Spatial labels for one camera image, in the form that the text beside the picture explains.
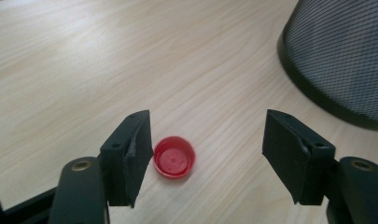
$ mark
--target table surface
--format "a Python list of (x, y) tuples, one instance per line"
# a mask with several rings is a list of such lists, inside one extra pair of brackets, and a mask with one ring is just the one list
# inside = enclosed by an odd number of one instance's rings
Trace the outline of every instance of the table surface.
[(378, 132), (308, 100), (276, 54), (297, 0), (0, 1), (0, 201), (55, 187), (97, 156), (121, 121), (149, 109), (153, 146), (180, 135), (190, 177), (151, 162), (134, 209), (112, 223), (327, 223), (294, 205), (261, 155), (266, 110), (287, 112), (337, 148), (378, 163)]

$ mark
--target red bottle cap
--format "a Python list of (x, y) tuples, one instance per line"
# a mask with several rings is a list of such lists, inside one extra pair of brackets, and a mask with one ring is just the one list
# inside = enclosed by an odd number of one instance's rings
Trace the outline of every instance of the red bottle cap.
[(162, 139), (154, 149), (156, 170), (171, 179), (188, 174), (194, 162), (195, 153), (191, 144), (178, 136)]

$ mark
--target bottle cap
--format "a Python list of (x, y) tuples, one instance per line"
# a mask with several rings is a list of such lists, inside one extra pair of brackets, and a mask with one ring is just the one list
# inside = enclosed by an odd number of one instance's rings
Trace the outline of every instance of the bottle cap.
[(194, 162), (191, 144), (178, 136), (160, 140), (154, 149), (156, 170), (167, 178), (182, 178), (189, 173)]

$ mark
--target wooden table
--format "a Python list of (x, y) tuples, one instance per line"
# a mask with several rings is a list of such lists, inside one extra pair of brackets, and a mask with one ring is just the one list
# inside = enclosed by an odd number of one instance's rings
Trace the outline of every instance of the wooden table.
[(57, 185), (69, 161), (97, 156), (129, 114), (149, 109), (153, 146), (188, 139), (191, 176), (151, 162), (136, 207), (112, 223), (327, 223), (294, 205), (261, 155), (268, 108), (378, 163), (378, 132), (336, 119), (286, 76), (276, 40), (297, 0), (0, 1), (0, 201)]

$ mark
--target black mesh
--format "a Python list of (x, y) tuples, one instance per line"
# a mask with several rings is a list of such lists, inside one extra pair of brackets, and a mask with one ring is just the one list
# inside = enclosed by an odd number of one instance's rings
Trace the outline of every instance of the black mesh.
[(301, 0), (283, 38), (288, 58), (319, 91), (378, 121), (378, 1)]

